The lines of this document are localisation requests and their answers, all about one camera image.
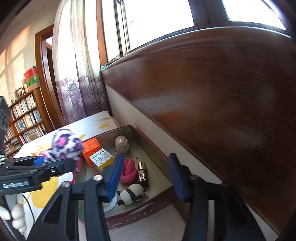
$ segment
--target metal screw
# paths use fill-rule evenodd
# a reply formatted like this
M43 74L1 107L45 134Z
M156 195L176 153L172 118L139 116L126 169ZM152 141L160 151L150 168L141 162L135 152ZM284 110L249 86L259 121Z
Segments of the metal screw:
M196 181L197 179L199 179L199 176L198 175L191 175L190 179L193 181Z
M103 179L103 176L102 176L102 175L95 175L95 176L93 177L93 179L94 179L95 181L100 181L100 180Z
M62 187L67 188L67 187L70 186L70 184L71 184L70 182L65 181L65 182L62 183Z

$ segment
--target window glass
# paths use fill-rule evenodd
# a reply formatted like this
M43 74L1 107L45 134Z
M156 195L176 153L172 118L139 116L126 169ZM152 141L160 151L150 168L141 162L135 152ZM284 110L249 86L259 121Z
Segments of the window glass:
M107 57L111 61L119 54L113 1L102 0L102 11Z
M188 0L124 0L130 49L194 26Z
M286 30L277 15L261 0L222 0L229 21L253 22Z

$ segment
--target bookshelf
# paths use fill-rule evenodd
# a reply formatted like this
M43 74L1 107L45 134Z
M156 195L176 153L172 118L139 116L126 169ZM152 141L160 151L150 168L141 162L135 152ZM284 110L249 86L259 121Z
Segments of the bookshelf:
M5 155L13 158L20 148L54 130L40 88L21 96L10 105L11 118L5 136Z

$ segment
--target black cable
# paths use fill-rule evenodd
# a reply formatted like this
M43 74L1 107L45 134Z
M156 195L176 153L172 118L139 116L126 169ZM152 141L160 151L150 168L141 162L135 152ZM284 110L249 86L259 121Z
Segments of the black cable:
M30 206L30 203L29 203L28 199L24 196L24 194L22 194L22 196L24 197L24 199L26 199L26 201L27 201L27 203L28 203L28 205L29 205L29 208L30 208L31 213L32 213L32 217L33 217L33 225L34 225L34 224L35 224L35 218L34 218L34 214L33 214L32 208L31 208L31 206Z

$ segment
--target roll of tape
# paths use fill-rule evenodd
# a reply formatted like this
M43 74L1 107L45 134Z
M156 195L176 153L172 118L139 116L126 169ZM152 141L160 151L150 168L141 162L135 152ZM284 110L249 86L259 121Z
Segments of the roll of tape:
M129 143L125 136L118 136L115 139L115 149L121 153L126 153L129 150Z

